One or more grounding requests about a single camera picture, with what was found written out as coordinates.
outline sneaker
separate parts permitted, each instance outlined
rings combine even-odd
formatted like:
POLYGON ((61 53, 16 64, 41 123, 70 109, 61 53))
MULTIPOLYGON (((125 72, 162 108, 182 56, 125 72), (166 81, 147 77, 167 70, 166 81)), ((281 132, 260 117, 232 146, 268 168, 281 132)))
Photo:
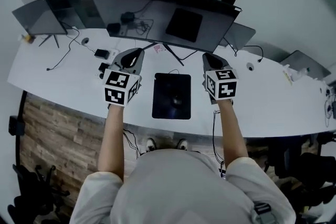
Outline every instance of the sneaker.
POLYGON ((154 151, 156 150, 156 144, 153 139, 148 138, 146 143, 146 152, 154 151))
POLYGON ((186 139, 181 139, 177 144, 178 150, 187 151, 188 150, 188 141, 186 139))

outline fiducial marker cube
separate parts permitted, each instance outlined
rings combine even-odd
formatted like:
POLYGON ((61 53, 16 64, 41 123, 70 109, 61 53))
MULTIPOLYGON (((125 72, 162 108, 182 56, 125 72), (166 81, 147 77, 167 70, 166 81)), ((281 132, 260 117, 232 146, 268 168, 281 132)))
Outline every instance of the fiducial marker cube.
POLYGON ((122 71, 105 69, 103 98, 110 104, 126 106, 138 92, 140 76, 122 71))
POLYGON ((234 69, 205 72, 206 90, 215 100, 232 99, 236 96, 238 75, 234 69))

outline wooden floor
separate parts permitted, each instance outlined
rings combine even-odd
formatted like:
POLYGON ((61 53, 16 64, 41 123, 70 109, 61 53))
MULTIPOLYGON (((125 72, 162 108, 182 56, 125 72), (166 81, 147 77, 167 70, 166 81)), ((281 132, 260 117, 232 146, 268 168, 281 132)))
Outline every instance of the wooden floor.
MULTIPOLYGON (((65 205, 61 209, 63 216, 70 217, 84 179, 96 172, 105 119, 65 108, 31 94, 27 96, 23 116, 26 127, 20 144, 21 164, 30 171, 34 171, 36 165, 41 165, 45 172, 51 165, 55 165, 52 184, 57 184, 62 190, 70 192, 70 196, 64 198, 65 205)), ((180 139, 185 138, 191 145, 191 150, 199 151, 215 161, 212 137, 148 129, 129 124, 125 124, 124 128, 135 134, 142 153, 145 152, 144 146, 148 137, 156 141, 158 148, 174 148, 180 139)), ((129 132, 126 134, 134 144, 134 136, 129 132)), ((249 155, 261 167, 264 166, 267 151, 267 146, 262 141, 247 142, 249 155)), ((216 137, 216 150, 223 156, 221 143, 221 137, 216 137)), ((316 153, 317 146, 308 148, 304 145, 303 151, 316 153)), ((136 157, 135 151, 129 147, 125 138, 124 152, 125 178, 127 178, 135 167, 136 157)), ((278 180, 272 167, 267 174, 275 182, 278 180)))

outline wrist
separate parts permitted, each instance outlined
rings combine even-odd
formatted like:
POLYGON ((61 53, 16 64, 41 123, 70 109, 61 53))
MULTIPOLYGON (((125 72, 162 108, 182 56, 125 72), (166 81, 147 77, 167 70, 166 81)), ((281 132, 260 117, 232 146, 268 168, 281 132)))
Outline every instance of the wrist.
POLYGON ((124 107, 120 106, 120 105, 114 105, 111 104, 109 106, 109 112, 123 112, 124 111, 124 107))
POLYGON ((218 100, 217 104, 219 106, 219 109, 232 108, 232 101, 231 101, 231 99, 218 100))

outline curved desk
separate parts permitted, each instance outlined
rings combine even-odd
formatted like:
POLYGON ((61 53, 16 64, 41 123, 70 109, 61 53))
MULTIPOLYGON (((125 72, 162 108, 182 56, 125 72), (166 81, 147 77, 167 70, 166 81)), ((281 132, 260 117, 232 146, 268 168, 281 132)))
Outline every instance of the curved desk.
MULTIPOLYGON (((81 30, 78 41, 89 37, 87 44, 92 49, 117 49, 145 47, 149 43, 130 39, 111 38, 105 29, 81 30)), ((49 101, 69 108, 106 118, 107 104, 102 98, 102 81, 98 68, 102 61, 93 52, 73 42, 71 52, 63 62, 53 67, 67 52, 69 42, 66 36, 58 37, 60 49, 53 40, 38 47, 40 38, 32 45, 21 44, 10 71, 8 82, 49 101)), ((184 58, 192 50, 171 47, 184 58)), ((125 108, 125 123, 167 131, 212 135, 213 112, 217 105, 211 105, 208 93, 202 86, 202 52, 184 60, 182 67, 168 52, 157 53, 153 48, 145 51, 141 76, 142 87, 125 108), (191 75, 190 120, 163 120, 152 118, 153 87, 155 73, 168 73, 178 69, 181 74, 191 75)), ((324 103, 327 86, 322 81, 303 77, 292 85, 283 73, 283 67, 260 56, 239 51, 234 56, 230 47, 218 47, 215 54, 225 58, 237 70, 239 84, 234 100, 234 109, 244 137, 291 136, 331 131, 336 129, 336 120, 330 119, 326 127, 324 103), (249 71, 250 62, 255 70, 249 71)), ((222 135, 219 117, 216 120, 215 135, 222 135)))

